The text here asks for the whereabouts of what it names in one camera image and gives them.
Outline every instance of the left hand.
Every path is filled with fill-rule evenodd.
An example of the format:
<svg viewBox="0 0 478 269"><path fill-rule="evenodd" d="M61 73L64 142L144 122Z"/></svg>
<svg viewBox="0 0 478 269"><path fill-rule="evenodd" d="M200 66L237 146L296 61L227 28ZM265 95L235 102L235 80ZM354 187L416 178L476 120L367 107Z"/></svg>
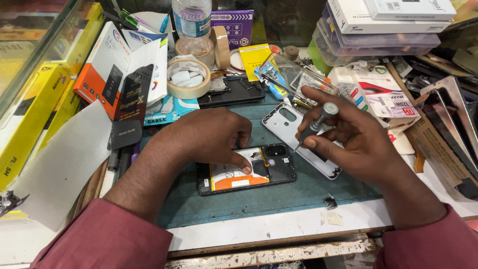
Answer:
<svg viewBox="0 0 478 269"><path fill-rule="evenodd" d="M232 148L238 139L239 147L246 147L251 130L248 119L227 108L195 110L155 134L145 149L154 150L155 145L161 145L171 152L171 157L185 163L226 164L248 175L252 172L250 163Z"/></svg>

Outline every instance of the precision screwdriver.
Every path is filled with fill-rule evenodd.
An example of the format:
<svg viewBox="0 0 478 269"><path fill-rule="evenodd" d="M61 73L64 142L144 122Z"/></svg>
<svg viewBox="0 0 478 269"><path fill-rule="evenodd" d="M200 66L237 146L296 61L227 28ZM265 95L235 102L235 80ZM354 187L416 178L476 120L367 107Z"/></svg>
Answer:
<svg viewBox="0 0 478 269"><path fill-rule="evenodd" d="M334 103L327 102L322 106L320 110L320 117L313 121L307 126L307 128L300 134L299 145L294 149L294 152L304 144L304 140L311 135L317 135L320 131L322 124L326 121L326 119L332 118L334 115L338 113L338 107Z"/></svg>

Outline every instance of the blue repair mat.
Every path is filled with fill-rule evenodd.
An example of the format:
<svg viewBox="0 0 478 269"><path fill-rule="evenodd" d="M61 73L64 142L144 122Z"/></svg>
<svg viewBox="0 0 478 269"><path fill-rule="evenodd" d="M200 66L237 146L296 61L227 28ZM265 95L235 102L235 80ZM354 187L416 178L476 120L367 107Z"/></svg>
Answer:
<svg viewBox="0 0 478 269"><path fill-rule="evenodd" d="M252 122L248 146L282 143L261 123L280 103L268 92L261 102L228 106L231 111ZM143 137L141 146L148 139L149 137ZM362 183L345 172L337 179L329 180L299 155L291 156L297 174L296 182L206 197L200 196L196 189L195 163L189 164L171 187L157 225L168 229L322 207L326 206L324 199L328 197L328 192L335 197L339 206L382 197L375 186Z"/></svg>

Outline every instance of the right hand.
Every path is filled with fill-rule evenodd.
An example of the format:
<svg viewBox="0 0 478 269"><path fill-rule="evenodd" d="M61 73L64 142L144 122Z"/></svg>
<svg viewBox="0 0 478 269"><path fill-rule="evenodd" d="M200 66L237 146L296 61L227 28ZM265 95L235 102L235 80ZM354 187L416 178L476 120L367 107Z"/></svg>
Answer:
<svg viewBox="0 0 478 269"><path fill-rule="evenodd" d="M353 177L372 183L382 183L391 175L410 169L392 145L385 129L370 113L358 109L343 98L308 86L302 94L319 104L332 102L338 107L335 118L326 124L336 126L320 136L311 135L304 147L314 148L323 157L330 159ZM321 105L313 107L302 119L296 137L320 116ZM337 140L344 148L332 143Z"/></svg>

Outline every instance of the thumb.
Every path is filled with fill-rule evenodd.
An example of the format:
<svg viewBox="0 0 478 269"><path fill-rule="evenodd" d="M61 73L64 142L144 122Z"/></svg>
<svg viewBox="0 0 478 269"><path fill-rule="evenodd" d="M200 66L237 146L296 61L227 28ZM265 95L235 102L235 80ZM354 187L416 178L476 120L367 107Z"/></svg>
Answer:
<svg viewBox="0 0 478 269"><path fill-rule="evenodd" d="M348 152L346 149L331 142L325 137L311 135L307 137L304 144L309 148L313 148L318 154L324 158L331 160L338 166L343 166L348 162Z"/></svg>
<svg viewBox="0 0 478 269"><path fill-rule="evenodd" d="M226 164L241 169L246 175L252 172L252 166L250 165L250 162L244 156L234 151L232 152L231 159Z"/></svg>

